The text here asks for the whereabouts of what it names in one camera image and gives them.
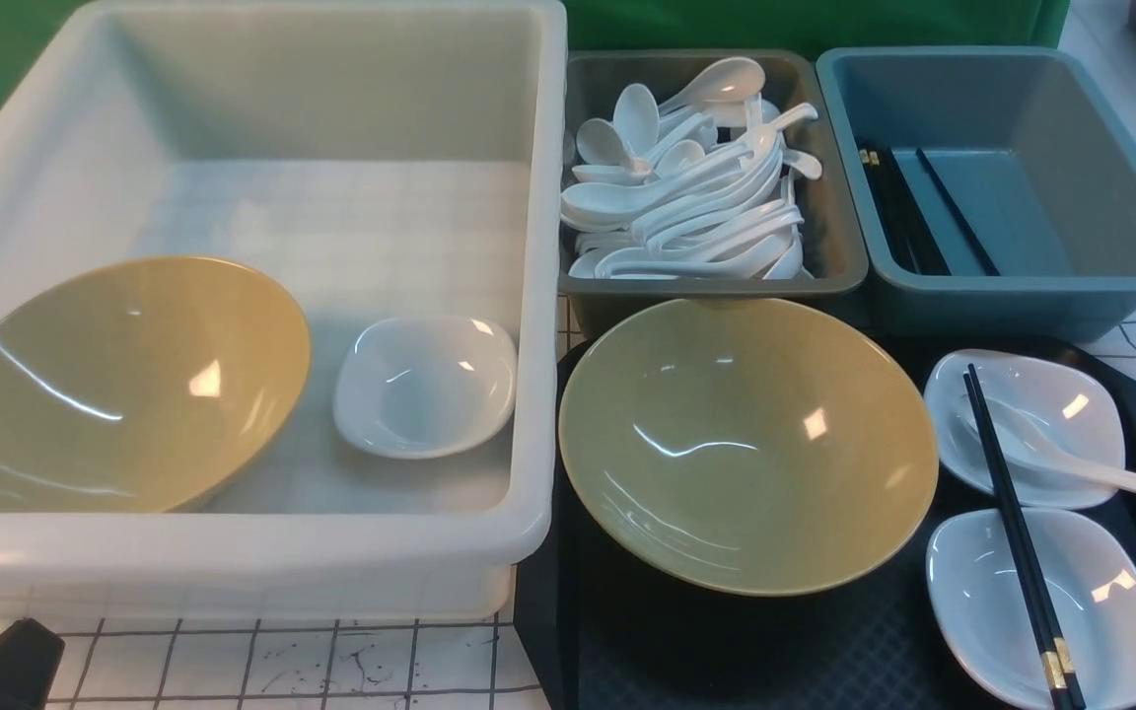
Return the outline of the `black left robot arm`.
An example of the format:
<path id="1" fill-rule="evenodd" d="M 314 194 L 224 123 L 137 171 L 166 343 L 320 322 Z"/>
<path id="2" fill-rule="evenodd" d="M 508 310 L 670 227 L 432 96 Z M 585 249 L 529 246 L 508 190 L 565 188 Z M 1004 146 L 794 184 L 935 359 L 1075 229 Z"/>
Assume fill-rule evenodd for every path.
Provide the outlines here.
<path id="1" fill-rule="evenodd" d="M 44 709 L 66 642 L 31 617 L 0 634 L 0 709 Z"/>

